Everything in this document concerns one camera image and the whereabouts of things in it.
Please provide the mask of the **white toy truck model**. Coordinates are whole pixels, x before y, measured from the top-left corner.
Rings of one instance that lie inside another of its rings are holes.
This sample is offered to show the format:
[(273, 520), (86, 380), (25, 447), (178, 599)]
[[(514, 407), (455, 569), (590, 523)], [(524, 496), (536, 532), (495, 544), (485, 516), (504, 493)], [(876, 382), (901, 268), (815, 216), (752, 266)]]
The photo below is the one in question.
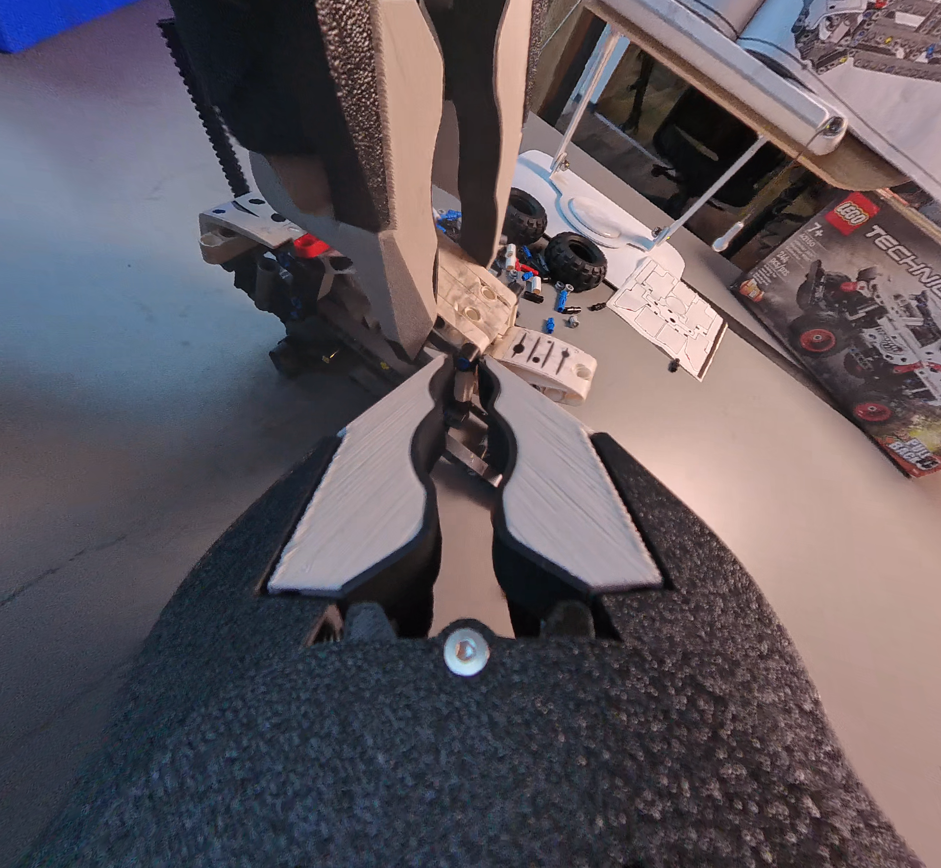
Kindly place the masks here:
[(233, 275), (284, 324), (272, 352), (284, 375), (302, 373), (338, 343), (374, 377), (394, 385), (370, 412), (327, 438), (312, 498), (409, 491), (440, 450), (485, 477), (521, 507), (530, 497), (575, 506), (610, 483), (593, 434), (558, 406), (579, 404), (594, 379), (584, 351), (515, 323), (519, 299), (437, 231), (438, 316), (414, 359), (380, 333), (348, 257), (249, 192), (198, 217), (203, 259)]

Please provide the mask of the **pile of small brick parts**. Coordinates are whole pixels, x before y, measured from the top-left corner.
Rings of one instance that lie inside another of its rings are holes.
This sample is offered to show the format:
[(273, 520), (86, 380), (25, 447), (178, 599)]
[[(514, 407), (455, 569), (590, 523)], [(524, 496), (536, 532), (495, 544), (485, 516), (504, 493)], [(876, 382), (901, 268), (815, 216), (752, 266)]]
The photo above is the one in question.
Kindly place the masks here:
[(518, 246), (507, 241), (502, 227), (500, 247), (490, 266), (491, 272), (497, 278), (505, 281), (519, 297), (525, 300), (541, 303), (547, 293), (553, 294), (555, 298), (553, 307), (555, 316), (545, 322), (546, 332), (552, 331), (556, 321), (564, 322), (569, 328), (577, 328), (582, 314), (582, 307), (571, 302), (571, 297), (577, 293), (572, 291), (571, 286), (564, 286), (562, 283), (552, 281), (543, 258), (543, 251), (549, 239), (562, 232), (550, 235), (546, 229), (544, 237), (538, 242), (529, 246)]

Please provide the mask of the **black toy set box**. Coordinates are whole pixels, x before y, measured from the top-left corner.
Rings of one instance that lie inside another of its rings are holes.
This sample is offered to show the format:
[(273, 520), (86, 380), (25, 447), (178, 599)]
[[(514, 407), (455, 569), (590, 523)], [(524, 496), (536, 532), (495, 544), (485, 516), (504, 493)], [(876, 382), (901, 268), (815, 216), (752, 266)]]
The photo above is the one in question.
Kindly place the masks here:
[(937, 225), (888, 190), (841, 194), (731, 289), (895, 464), (939, 473)]

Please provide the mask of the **white book stand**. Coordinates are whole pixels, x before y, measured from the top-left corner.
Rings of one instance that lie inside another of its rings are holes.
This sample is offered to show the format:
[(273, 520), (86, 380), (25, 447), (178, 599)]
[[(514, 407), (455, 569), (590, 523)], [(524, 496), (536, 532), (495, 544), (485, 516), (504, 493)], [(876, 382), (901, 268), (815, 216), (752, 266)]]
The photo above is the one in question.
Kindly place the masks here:
[[(652, 257), (653, 251), (713, 201), (766, 146), (775, 144), (800, 160), (829, 155), (843, 141), (848, 123), (836, 108), (775, 73), (678, 0), (594, 3), (610, 13), (611, 22), (591, 64), (582, 98), (575, 103), (554, 157), (523, 154), (515, 184), (535, 195), (562, 229), (576, 231), (601, 245), (610, 259), (608, 275), (614, 284), (622, 283), (637, 264)], [(638, 219), (572, 174), (568, 159), (579, 123), (607, 72), (614, 69), (620, 45), (628, 43), (668, 65), (756, 134), (730, 161), (719, 162), (717, 175), (696, 193), (687, 210), (657, 230), (642, 227)]]

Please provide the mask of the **black rubber toy tyre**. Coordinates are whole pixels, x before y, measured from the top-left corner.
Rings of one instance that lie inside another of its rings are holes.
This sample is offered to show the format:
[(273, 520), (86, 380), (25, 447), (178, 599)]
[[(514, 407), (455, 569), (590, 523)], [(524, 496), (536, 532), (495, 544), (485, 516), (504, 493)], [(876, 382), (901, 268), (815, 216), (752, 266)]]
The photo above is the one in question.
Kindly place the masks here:
[(606, 277), (606, 255), (594, 241), (576, 232), (562, 232), (550, 238), (543, 258), (552, 281), (571, 286), (575, 293), (597, 288)]
[(508, 242), (529, 246), (542, 239), (547, 229), (547, 212), (529, 192), (512, 187), (505, 210), (503, 234)]

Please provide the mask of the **building instruction booklet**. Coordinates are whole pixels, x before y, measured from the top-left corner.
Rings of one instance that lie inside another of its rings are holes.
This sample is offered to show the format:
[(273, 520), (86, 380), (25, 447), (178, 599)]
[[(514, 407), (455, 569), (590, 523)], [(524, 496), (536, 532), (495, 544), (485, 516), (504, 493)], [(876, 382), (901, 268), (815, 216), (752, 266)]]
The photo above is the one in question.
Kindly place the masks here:
[(940, 0), (597, 0), (830, 161), (849, 132), (939, 197)]

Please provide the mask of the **grey desk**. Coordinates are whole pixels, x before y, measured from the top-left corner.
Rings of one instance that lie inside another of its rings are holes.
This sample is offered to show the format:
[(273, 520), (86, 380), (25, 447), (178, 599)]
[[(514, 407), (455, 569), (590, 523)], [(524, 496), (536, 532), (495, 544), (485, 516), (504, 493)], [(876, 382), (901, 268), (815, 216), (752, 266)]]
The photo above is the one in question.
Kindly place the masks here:
[[(2, 55), (2, 866), (101, 742), (191, 566), (367, 404), (282, 380), (277, 321), (204, 263), (230, 197), (141, 0)], [(939, 475), (908, 479), (759, 351), (727, 264), (680, 244), (735, 326), (705, 380), (605, 310), (579, 410), (719, 535), (801, 651), (853, 766), (939, 866)]]

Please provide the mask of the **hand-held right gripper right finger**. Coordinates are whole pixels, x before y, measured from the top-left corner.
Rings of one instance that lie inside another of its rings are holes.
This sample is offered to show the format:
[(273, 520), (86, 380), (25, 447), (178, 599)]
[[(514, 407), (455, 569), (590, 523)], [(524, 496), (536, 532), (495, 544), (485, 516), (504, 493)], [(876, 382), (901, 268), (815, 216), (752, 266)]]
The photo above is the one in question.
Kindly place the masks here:
[(488, 414), (508, 461), (493, 540), (578, 594), (655, 589), (664, 578), (591, 441), (559, 404), (490, 358)]

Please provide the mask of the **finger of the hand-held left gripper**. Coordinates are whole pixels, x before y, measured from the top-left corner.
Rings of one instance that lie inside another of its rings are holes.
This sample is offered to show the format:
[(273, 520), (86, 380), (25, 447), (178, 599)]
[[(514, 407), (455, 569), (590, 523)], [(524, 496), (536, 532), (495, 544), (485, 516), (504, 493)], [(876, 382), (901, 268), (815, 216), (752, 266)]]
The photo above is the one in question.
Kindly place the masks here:
[(453, 0), (441, 16), (445, 81), (457, 123), (460, 246), (488, 267), (520, 149), (534, 0)]
[(389, 220), (378, 236), (383, 333), (413, 359), (438, 318), (431, 176), (443, 104), (443, 62), (417, 0), (370, 0)]

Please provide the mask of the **white sticker sheet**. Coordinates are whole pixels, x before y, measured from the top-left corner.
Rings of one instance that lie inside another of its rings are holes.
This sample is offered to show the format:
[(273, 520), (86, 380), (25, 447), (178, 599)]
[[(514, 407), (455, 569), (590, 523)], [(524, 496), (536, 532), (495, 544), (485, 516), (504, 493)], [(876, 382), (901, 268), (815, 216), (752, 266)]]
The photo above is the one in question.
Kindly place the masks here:
[(708, 373), (727, 324), (674, 271), (645, 257), (606, 307), (696, 380)]

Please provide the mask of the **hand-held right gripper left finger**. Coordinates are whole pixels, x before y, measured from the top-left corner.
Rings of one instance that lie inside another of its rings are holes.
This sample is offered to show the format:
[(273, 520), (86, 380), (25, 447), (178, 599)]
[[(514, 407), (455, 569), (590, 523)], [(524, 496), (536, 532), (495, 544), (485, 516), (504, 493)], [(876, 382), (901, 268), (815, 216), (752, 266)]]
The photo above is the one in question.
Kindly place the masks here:
[(439, 355), (352, 420), (281, 547), (272, 594), (403, 595), (440, 566), (430, 473), (446, 436), (452, 361)]

